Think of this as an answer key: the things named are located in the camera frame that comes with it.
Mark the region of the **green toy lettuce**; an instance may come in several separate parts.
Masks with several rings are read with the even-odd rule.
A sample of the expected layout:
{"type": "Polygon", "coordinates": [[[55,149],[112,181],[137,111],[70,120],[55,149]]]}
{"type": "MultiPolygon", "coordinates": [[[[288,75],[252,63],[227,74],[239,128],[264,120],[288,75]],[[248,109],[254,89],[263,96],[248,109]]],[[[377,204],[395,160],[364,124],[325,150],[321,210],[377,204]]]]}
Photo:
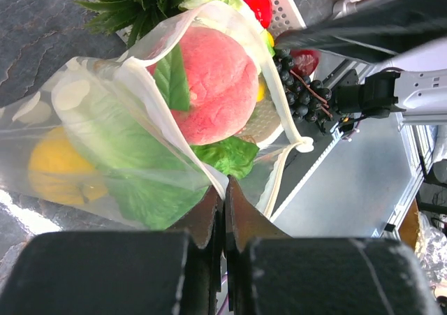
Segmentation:
{"type": "Polygon", "coordinates": [[[175,156],[103,88],[74,82],[54,106],[73,145],[102,174],[125,219],[165,229],[211,185],[197,165],[183,154],[175,156]]]}

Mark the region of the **yellow toy lemon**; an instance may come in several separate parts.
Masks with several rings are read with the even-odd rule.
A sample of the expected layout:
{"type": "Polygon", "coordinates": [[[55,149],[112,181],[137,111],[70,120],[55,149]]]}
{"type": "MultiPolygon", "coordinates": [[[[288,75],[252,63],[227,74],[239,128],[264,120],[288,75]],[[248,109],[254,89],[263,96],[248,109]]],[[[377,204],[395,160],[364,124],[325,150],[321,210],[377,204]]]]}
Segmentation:
{"type": "Polygon", "coordinates": [[[108,194],[95,168],[72,146],[62,127],[48,131],[31,153],[28,178],[41,198],[62,205],[85,205],[108,194]]]}

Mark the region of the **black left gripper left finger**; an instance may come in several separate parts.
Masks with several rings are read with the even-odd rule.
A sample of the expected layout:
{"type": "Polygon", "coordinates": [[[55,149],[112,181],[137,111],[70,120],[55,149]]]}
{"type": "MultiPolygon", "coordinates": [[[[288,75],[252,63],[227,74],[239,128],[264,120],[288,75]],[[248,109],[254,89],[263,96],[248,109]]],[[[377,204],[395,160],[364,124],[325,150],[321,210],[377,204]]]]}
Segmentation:
{"type": "Polygon", "coordinates": [[[214,314],[221,199],[208,189],[164,231],[36,236],[1,293],[2,314],[214,314]]]}

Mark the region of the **clear dotted zip top bag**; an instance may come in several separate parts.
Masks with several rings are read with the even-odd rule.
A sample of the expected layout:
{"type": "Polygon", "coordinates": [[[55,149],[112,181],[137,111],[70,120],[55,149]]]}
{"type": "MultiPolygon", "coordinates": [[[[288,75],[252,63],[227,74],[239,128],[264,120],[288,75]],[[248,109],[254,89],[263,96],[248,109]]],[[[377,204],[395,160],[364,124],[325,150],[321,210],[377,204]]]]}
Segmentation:
{"type": "MultiPolygon", "coordinates": [[[[230,178],[243,180],[252,171],[261,149],[254,139],[239,136],[254,117],[259,102],[236,134],[208,145],[190,145],[185,140],[170,110],[189,110],[189,86],[179,42],[190,27],[216,29],[245,49],[256,65],[258,79],[261,76],[267,85],[288,141],[299,142],[301,135],[293,122],[279,74],[260,34],[234,8],[212,1],[161,22],[116,59],[70,59],[36,93],[2,108],[1,189],[41,198],[29,183],[29,158],[39,140],[57,127],[65,130],[75,148],[54,102],[74,82],[86,80],[113,95],[134,120],[175,156],[183,154],[197,165],[211,181],[208,189],[224,197],[230,178]]],[[[71,206],[123,224],[148,228],[125,219],[109,192],[85,205],[71,206]]]]}

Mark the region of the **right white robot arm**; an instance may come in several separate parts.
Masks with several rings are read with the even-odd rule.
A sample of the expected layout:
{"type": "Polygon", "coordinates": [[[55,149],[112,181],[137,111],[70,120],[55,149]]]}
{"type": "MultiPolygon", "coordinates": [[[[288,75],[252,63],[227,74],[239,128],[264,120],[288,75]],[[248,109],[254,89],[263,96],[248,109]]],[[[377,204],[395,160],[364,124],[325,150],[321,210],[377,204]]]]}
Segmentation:
{"type": "MultiPolygon", "coordinates": [[[[446,37],[446,0],[392,0],[277,37],[276,48],[308,49],[364,64],[380,64],[446,37]]],[[[384,118],[446,112],[446,71],[387,69],[334,92],[342,114],[384,118]]]]}

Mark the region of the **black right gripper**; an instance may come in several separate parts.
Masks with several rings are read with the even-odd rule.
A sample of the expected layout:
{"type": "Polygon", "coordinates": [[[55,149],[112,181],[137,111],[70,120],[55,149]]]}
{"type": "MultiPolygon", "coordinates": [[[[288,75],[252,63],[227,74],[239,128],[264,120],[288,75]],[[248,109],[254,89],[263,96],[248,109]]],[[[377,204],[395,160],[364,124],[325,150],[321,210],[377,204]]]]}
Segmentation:
{"type": "Polygon", "coordinates": [[[376,64],[446,37],[446,0],[394,0],[277,37],[277,50],[309,49],[376,64]]]}

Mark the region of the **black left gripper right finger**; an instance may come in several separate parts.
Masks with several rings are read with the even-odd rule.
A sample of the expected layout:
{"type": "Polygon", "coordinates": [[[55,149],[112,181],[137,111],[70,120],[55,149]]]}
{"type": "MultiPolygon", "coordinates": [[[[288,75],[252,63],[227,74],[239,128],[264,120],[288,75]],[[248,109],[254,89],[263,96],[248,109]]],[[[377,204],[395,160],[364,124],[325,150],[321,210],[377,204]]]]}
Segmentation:
{"type": "Polygon", "coordinates": [[[405,243],[291,237],[230,178],[225,198],[229,308],[234,314],[440,314],[405,243]]]}

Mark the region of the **pink toy peach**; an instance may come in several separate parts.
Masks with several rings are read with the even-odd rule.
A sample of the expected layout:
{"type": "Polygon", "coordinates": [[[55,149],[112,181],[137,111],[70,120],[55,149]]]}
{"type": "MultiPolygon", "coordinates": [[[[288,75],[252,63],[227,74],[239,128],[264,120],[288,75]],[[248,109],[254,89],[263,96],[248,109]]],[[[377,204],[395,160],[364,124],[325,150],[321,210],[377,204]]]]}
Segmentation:
{"type": "Polygon", "coordinates": [[[171,109],[190,145],[208,145],[242,129],[254,111],[258,71],[233,38],[206,27],[190,27],[179,42],[189,86],[189,110],[171,109]]]}

